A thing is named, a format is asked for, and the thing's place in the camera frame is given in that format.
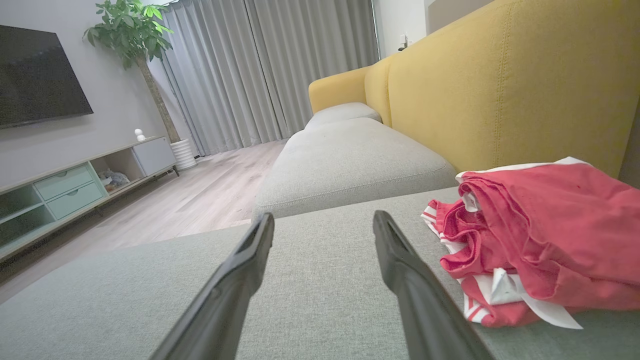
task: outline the mint green drawer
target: mint green drawer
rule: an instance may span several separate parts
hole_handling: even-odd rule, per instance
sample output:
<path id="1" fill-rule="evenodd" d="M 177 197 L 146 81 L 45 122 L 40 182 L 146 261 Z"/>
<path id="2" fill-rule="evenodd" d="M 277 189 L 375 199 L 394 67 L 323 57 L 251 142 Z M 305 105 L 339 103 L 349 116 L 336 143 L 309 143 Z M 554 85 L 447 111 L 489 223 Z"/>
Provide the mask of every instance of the mint green drawer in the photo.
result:
<path id="1" fill-rule="evenodd" d="M 82 209 L 102 197 L 100 189 L 91 183 L 48 202 L 49 209 L 57 220 Z"/>
<path id="2" fill-rule="evenodd" d="M 81 165 L 35 183 L 43 199 L 49 200 L 82 184 L 93 181 L 86 166 Z"/>

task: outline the sofa armrest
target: sofa armrest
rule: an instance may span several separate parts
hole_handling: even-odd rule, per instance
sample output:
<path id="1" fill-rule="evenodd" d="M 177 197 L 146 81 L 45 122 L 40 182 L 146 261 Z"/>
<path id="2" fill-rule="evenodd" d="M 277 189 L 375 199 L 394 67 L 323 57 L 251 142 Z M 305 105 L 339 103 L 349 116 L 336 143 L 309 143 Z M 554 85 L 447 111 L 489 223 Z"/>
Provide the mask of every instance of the sofa armrest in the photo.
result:
<path id="1" fill-rule="evenodd" d="M 369 67 L 315 80 L 309 85 L 309 100 L 314 113 L 348 102 L 367 103 L 364 77 Z"/>

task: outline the tv stand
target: tv stand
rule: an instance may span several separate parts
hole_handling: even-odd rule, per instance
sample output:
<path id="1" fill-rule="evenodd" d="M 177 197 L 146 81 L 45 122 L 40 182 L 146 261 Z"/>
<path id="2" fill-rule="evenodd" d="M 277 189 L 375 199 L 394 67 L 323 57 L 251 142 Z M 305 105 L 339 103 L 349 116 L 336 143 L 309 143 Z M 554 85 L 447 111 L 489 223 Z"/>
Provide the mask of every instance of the tv stand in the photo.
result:
<path id="1" fill-rule="evenodd" d="M 169 141 L 153 137 L 0 188 L 0 263 L 155 176 L 180 176 L 175 164 Z M 130 182 L 105 188 L 98 173 L 107 169 Z"/>

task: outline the gray fabric upholstery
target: gray fabric upholstery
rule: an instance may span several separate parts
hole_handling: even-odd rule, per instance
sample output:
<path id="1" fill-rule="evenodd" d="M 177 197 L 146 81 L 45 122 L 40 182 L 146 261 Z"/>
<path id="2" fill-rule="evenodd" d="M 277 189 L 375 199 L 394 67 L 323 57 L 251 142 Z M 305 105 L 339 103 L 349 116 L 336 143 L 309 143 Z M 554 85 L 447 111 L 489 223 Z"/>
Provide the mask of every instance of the gray fabric upholstery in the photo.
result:
<path id="1" fill-rule="evenodd" d="M 305 129 L 289 139 L 253 209 L 286 217 L 454 186 L 441 156 L 372 119 Z"/>
<path id="2" fill-rule="evenodd" d="M 406 359 L 395 296 L 381 275 L 371 219 L 387 210 L 452 298 L 459 284 L 420 213 L 455 188 L 276 220 L 262 286 L 237 359 Z M 186 236 L 79 259 L 0 305 L 0 359 L 147 359 L 247 227 Z M 640 312 L 575 315 L 573 331 L 538 322 L 472 324 L 496 360 L 635 359 Z"/>
<path id="3" fill-rule="evenodd" d="M 348 102 L 320 110 L 309 120 L 305 129 L 313 129 L 325 124 L 356 119 L 358 117 L 367 117 L 382 122 L 380 114 L 378 114 L 376 110 L 368 107 L 368 105 L 361 102 Z"/>

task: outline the white wall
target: white wall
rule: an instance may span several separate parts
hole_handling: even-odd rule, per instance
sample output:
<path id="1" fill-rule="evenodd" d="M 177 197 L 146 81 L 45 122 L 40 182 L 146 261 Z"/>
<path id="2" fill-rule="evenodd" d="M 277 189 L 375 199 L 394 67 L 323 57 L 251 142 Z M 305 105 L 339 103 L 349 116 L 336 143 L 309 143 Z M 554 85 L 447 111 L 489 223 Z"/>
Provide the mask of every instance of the white wall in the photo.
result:
<path id="1" fill-rule="evenodd" d="M 449 25 L 492 0 L 424 0 L 427 34 Z"/>
<path id="2" fill-rule="evenodd" d="M 425 2 L 432 0 L 373 0 L 380 58 L 398 52 L 401 35 L 416 42 L 427 36 Z"/>
<path id="3" fill-rule="evenodd" d="M 166 135 L 140 71 L 124 70 L 115 54 L 82 40 L 100 22 L 94 3 L 2 0 L 0 24 L 58 34 L 94 114 L 0 129 L 0 186 L 133 143 L 136 128 Z"/>

